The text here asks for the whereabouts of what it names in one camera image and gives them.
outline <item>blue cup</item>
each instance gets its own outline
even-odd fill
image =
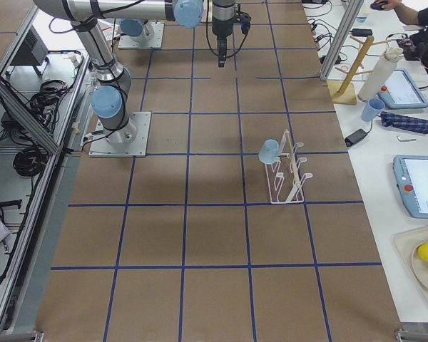
[[[371,121],[376,116],[380,115],[384,109],[384,101],[380,100],[379,98],[372,98],[367,102],[365,108],[363,109],[362,120],[365,122]]]
[[[258,153],[258,159],[263,164],[271,165],[275,162],[275,158],[279,154],[279,143],[276,140],[268,139],[263,143],[261,150]]]

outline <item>person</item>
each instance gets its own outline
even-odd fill
[[[384,0],[374,0],[374,2],[381,2]],[[428,27],[428,7],[422,9],[421,11],[416,11],[405,4],[401,0],[385,0],[386,4],[382,5],[384,10],[394,10],[398,19],[406,25],[420,25]],[[418,46],[419,43],[426,45],[425,41],[425,31],[420,31],[412,35],[412,42],[415,46]],[[428,51],[422,56],[422,64],[427,69],[428,72]]]

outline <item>person's hand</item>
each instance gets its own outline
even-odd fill
[[[382,5],[382,9],[389,11],[390,9],[394,9],[395,7],[401,6],[401,0],[374,0],[374,2],[387,2],[387,4]]]

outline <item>emergency stop button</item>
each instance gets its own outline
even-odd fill
[[[410,184],[407,184],[404,186],[404,191],[405,192],[412,192],[414,190],[414,187]]]

